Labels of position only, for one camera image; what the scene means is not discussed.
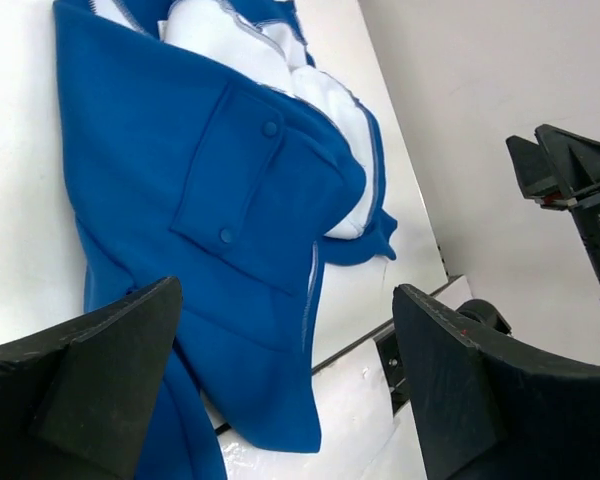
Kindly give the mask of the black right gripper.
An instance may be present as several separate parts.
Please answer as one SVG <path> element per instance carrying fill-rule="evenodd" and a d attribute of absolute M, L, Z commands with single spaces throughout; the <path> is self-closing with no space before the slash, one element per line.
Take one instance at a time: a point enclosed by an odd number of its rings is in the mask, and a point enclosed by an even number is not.
<path fill-rule="evenodd" d="M 505 141 L 521 194 L 578 198 L 570 213 L 600 283 L 600 142 L 548 124 L 537 127 L 535 137 Z"/>

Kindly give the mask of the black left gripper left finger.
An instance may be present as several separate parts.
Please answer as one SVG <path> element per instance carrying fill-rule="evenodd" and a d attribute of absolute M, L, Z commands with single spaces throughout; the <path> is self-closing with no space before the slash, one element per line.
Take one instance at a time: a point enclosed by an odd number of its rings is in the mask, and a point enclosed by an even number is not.
<path fill-rule="evenodd" d="M 175 277 L 0 345 L 0 479 L 131 479 L 182 307 Z"/>

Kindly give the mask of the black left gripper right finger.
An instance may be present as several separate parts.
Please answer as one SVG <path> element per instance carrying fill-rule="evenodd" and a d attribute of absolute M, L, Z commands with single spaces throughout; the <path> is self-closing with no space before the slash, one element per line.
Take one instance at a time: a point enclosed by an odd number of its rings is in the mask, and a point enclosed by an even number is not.
<path fill-rule="evenodd" d="M 600 479 L 600 366 L 520 342 L 416 287 L 393 320 L 430 479 Z"/>

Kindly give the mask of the blue jacket white lining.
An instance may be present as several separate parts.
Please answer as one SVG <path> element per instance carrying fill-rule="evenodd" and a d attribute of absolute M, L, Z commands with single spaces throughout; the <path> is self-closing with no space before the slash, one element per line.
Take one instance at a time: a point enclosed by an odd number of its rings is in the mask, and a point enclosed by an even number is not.
<path fill-rule="evenodd" d="M 174 276 L 183 306 L 135 475 L 222 479 L 207 414 L 312 454 L 324 268 L 394 259 L 376 118 L 291 1 L 57 1 L 64 177 L 84 308 Z"/>

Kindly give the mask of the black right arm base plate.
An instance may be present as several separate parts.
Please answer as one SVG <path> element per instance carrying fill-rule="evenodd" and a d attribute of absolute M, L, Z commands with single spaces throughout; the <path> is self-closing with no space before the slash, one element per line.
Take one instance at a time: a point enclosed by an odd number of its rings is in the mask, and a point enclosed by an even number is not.
<path fill-rule="evenodd" d="M 456 312 L 505 335 L 511 335 L 511 326 L 499 310 L 482 299 L 464 302 Z M 390 320 L 374 336 L 385 379 L 391 396 L 392 411 L 396 414 L 410 401 L 410 390 L 399 353 L 394 322 Z"/>

